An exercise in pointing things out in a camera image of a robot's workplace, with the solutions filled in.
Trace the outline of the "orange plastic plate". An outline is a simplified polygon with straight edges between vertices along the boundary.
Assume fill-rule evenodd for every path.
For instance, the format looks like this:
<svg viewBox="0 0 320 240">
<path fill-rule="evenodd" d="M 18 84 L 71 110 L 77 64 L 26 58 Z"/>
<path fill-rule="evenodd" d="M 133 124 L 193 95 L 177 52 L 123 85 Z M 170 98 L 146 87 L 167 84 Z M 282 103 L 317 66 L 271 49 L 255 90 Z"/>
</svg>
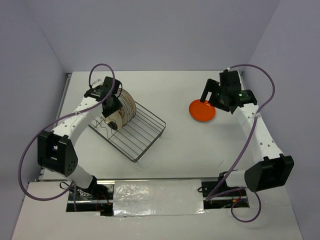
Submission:
<svg viewBox="0 0 320 240">
<path fill-rule="evenodd" d="M 216 109 L 207 100 L 201 102 L 199 99 L 192 101 L 188 108 L 191 117 L 198 122 L 209 122 L 216 115 Z"/>
</svg>

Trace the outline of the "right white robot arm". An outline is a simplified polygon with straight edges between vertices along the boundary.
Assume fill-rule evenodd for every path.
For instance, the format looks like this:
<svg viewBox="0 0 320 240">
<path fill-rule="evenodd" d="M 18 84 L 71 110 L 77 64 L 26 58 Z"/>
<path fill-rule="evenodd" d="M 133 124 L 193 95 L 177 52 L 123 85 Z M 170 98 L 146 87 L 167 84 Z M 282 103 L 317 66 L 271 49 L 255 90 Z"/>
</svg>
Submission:
<svg viewBox="0 0 320 240">
<path fill-rule="evenodd" d="M 228 196 L 235 188 L 247 188 L 259 192 L 282 187 L 287 182 L 294 167 L 292 156 L 285 155 L 273 140 L 263 118 L 261 107 L 249 89 L 243 89 L 240 74 L 237 71 L 224 71 L 219 80 L 208 79 L 202 92 L 200 102 L 231 113 L 241 126 L 247 140 L 244 149 L 227 172 L 220 174 L 220 180 L 210 195 L 216 191 Z M 237 170 L 241 156 L 250 147 L 253 165 L 247 170 Z"/>
</svg>

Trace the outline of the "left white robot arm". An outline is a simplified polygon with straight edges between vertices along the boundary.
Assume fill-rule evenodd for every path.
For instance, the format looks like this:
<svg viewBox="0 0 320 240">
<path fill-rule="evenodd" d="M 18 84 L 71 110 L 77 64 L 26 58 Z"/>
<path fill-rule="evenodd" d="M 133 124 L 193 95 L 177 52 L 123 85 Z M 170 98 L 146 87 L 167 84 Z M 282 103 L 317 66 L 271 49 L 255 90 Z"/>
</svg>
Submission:
<svg viewBox="0 0 320 240">
<path fill-rule="evenodd" d="M 90 88 L 71 117 L 53 130 L 43 130 L 37 137 L 37 163 L 41 167 L 75 182 L 80 194 L 90 200 L 106 188 L 97 184 L 97 178 L 78 163 L 75 145 L 89 124 L 99 115 L 105 118 L 118 111 L 122 104 L 117 98 L 122 83 L 105 77 L 103 83 Z"/>
</svg>

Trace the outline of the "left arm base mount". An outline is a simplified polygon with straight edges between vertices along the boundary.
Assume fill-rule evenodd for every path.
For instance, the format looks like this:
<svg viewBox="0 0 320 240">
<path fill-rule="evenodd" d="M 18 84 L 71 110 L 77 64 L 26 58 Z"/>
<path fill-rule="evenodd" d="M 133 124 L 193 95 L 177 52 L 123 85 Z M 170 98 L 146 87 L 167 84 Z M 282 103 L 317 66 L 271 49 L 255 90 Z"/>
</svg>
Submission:
<svg viewBox="0 0 320 240">
<path fill-rule="evenodd" d="M 114 215 L 114 184 L 98 184 L 93 193 L 80 187 L 72 187 L 68 192 L 65 211 L 67 213 L 97 213 L 99 216 Z"/>
</svg>

